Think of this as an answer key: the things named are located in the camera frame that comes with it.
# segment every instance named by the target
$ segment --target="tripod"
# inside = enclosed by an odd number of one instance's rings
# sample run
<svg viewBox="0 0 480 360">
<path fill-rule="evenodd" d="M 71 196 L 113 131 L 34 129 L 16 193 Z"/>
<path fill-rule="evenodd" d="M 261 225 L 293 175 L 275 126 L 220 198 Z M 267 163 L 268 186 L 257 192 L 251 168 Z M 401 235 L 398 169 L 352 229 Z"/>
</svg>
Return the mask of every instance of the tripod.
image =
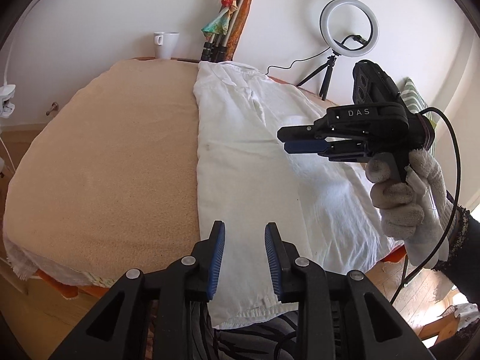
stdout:
<svg viewBox="0 0 480 360">
<path fill-rule="evenodd" d="M 335 66 L 335 61 L 337 61 L 337 57 L 340 56 L 337 52 L 333 52 L 333 54 L 327 58 L 327 61 L 321 65 L 318 69 L 315 69 L 312 73 L 310 73 L 307 77 L 305 77 L 302 81 L 300 81 L 296 86 L 302 86 L 312 77 L 316 76 L 320 73 L 323 69 L 327 69 L 325 73 L 325 77 L 323 78 L 322 87 L 320 88 L 320 92 L 318 95 L 322 98 L 323 101 L 327 98 L 328 87 L 330 86 L 330 79 L 332 78 L 333 67 Z"/>
</svg>

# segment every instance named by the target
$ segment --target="striped fabric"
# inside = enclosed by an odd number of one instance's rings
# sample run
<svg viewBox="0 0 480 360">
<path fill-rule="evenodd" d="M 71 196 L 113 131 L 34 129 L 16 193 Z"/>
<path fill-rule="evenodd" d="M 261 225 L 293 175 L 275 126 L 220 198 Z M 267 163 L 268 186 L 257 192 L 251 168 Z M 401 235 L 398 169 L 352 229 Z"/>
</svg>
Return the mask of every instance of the striped fabric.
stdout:
<svg viewBox="0 0 480 360">
<path fill-rule="evenodd" d="M 405 87 L 403 88 L 402 93 L 400 93 L 400 96 L 409 111 L 414 114 L 417 114 L 428 107 L 428 104 L 420 96 L 419 91 L 410 78 L 406 79 Z M 433 128 L 435 128 L 437 126 L 436 115 L 433 112 L 427 112 L 425 116 L 428 118 Z M 432 157 L 435 157 L 435 142 L 428 151 Z"/>
<path fill-rule="evenodd" d="M 158 301 L 152 304 L 145 360 L 153 358 L 153 339 Z M 298 312 L 290 311 L 267 322 L 231 330 L 212 328 L 206 303 L 194 303 L 191 309 L 193 360 L 272 360 L 275 347 L 281 341 L 279 360 L 293 360 Z"/>
</svg>

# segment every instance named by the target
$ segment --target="striped pillow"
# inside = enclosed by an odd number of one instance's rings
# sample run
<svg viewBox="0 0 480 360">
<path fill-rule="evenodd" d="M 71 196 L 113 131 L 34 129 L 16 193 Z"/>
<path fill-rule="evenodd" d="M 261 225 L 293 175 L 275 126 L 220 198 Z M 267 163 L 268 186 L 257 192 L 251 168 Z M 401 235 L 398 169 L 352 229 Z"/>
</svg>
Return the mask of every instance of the striped pillow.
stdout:
<svg viewBox="0 0 480 360">
<path fill-rule="evenodd" d="M 423 100 L 420 96 L 415 84 L 410 78 L 406 79 L 405 87 L 403 88 L 402 93 L 400 93 L 403 102 L 405 103 L 406 107 L 409 109 L 410 112 L 417 114 L 421 110 L 428 107 L 428 104 Z M 427 112 L 425 116 L 430 121 L 431 125 L 435 129 L 437 123 L 435 121 L 435 116 L 433 112 Z M 435 142 L 431 146 L 429 153 L 435 157 Z"/>
</svg>

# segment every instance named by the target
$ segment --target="ring light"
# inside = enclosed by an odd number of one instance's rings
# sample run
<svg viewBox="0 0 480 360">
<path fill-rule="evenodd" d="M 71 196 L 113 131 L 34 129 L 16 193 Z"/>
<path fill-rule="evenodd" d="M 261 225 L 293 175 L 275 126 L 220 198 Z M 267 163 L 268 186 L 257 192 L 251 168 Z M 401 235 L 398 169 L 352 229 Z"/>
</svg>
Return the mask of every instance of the ring light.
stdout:
<svg viewBox="0 0 480 360">
<path fill-rule="evenodd" d="M 358 49 L 349 49 L 343 44 L 337 42 L 333 39 L 332 34 L 330 33 L 330 18 L 332 17 L 333 12 L 344 5 L 352 5 L 359 8 L 364 14 L 367 15 L 370 22 L 370 38 L 367 43 Z M 320 32 L 322 33 L 323 39 L 325 42 L 332 48 L 333 51 L 340 54 L 341 56 L 349 56 L 352 58 L 364 56 L 369 53 L 377 44 L 379 37 L 379 27 L 378 21 L 375 17 L 375 14 L 370 8 L 368 8 L 363 2 L 359 0 L 332 0 L 330 1 L 322 11 L 320 15 Z"/>
</svg>

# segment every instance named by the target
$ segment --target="metal screw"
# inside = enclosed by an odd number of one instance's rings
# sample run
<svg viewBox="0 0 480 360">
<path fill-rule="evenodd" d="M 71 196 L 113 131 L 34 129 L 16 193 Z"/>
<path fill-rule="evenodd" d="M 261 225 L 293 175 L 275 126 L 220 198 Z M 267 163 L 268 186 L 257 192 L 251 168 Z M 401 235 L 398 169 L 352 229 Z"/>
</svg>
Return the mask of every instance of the metal screw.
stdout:
<svg viewBox="0 0 480 360">
<path fill-rule="evenodd" d="M 310 261 L 308 261 L 308 259 L 306 259 L 305 257 L 297 257 L 295 259 L 295 263 L 297 264 L 297 266 L 308 266 L 308 264 L 310 264 Z"/>
<path fill-rule="evenodd" d="M 129 279 L 136 279 L 138 276 L 140 276 L 140 271 L 136 268 L 133 268 L 133 269 L 130 269 L 126 276 L 129 278 Z"/>
<path fill-rule="evenodd" d="M 57 102 L 54 102 L 52 103 L 52 106 L 50 107 L 50 109 L 47 112 L 45 112 L 45 115 L 50 116 L 50 114 L 53 111 L 58 111 L 58 110 L 59 110 L 59 104 Z"/>
<path fill-rule="evenodd" d="M 181 263 L 184 266 L 192 266 L 193 264 L 196 263 L 196 261 L 197 260 L 193 256 L 185 256 L 185 257 L 182 258 Z"/>
<path fill-rule="evenodd" d="M 356 281 L 360 281 L 364 278 L 364 274 L 360 271 L 351 271 L 350 272 L 350 277 L 353 279 L 353 280 L 356 280 Z"/>
</svg>

